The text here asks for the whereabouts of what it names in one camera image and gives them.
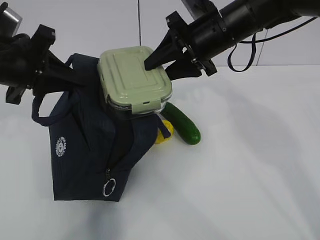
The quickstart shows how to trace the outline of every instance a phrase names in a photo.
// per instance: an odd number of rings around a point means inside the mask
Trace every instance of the white logo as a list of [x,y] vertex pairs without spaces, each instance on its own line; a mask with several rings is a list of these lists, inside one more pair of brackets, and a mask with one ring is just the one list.
[[67,141],[62,136],[62,137],[60,137],[58,139],[58,141],[56,142],[56,145],[55,145],[55,153],[56,153],[56,155],[59,158],[61,158],[65,154],[66,148],[67,148]]

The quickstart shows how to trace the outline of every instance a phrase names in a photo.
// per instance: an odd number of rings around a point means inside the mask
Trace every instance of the bag handle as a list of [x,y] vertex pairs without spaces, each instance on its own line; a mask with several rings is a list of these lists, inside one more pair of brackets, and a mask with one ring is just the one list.
[[54,116],[39,116],[40,106],[45,98],[46,94],[36,95],[32,102],[32,120],[36,123],[44,126],[49,127],[59,120],[63,119],[67,116],[72,107],[78,102],[76,97],[71,97],[68,99],[67,103],[64,105],[64,109],[61,113],[54,115]]

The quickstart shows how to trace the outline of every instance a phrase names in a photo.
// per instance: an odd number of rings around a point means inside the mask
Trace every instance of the green cucumber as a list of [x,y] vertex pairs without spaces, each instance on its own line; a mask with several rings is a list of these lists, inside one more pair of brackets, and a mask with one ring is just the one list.
[[167,102],[161,115],[175,128],[180,137],[189,145],[196,145],[201,141],[201,134],[197,126],[179,108]]

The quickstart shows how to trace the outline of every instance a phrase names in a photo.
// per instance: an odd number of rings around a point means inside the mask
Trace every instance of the container lid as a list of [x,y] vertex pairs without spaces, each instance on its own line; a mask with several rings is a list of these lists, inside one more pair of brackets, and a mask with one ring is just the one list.
[[145,60],[153,50],[136,46],[108,50],[100,56],[98,71],[107,101],[119,107],[131,106],[132,114],[162,108],[172,95],[172,83],[162,66],[146,71]]

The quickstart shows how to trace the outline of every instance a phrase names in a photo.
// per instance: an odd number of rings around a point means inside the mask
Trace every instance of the black cable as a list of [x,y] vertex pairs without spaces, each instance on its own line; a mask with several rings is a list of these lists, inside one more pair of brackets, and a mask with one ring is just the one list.
[[[308,21],[305,21],[304,23],[302,23],[302,24],[300,24],[300,25],[298,25],[298,26],[296,26],[294,28],[291,28],[291,29],[289,29],[289,30],[287,30],[287,31],[285,31],[283,33],[280,33],[278,35],[275,35],[275,36],[272,36],[272,37],[269,37],[269,38],[266,38],[266,39],[257,40],[257,41],[255,41],[255,43],[257,43],[257,44],[258,43],[264,43],[264,42],[271,41],[273,39],[277,39],[279,37],[282,37],[282,36],[284,36],[286,34],[289,34],[289,33],[293,32],[293,31],[295,31],[297,29],[300,29],[300,28],[304,27],[305,25],[313,22],[316,19],[317,19],[317,17],[313,17],[313,18],[309,19]],[[241,41],[240,43],[241,44],[252,44],[252,41]]]

